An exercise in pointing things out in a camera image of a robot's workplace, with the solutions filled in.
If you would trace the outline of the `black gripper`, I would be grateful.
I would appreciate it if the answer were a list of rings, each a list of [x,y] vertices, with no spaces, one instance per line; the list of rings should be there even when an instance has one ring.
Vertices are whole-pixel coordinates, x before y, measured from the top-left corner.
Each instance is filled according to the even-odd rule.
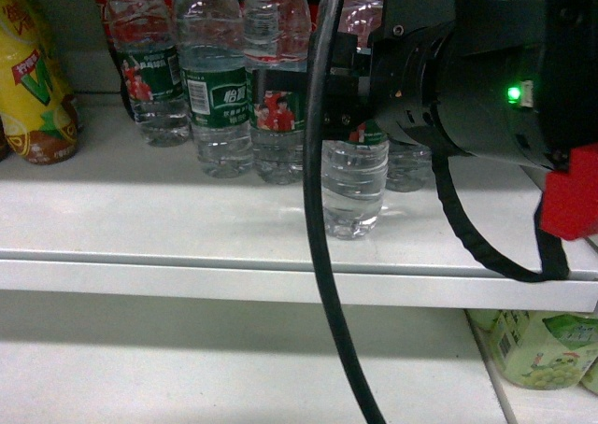
[[[357,36],[336,33],[332,62],[320,98],[322,138],[340,140],[362,120],[371,119],[366,105],[368,57],[358,52]],[[308,71],[267,64],[251,70],[251,102],[258,129],[289,134],[306,128]]]

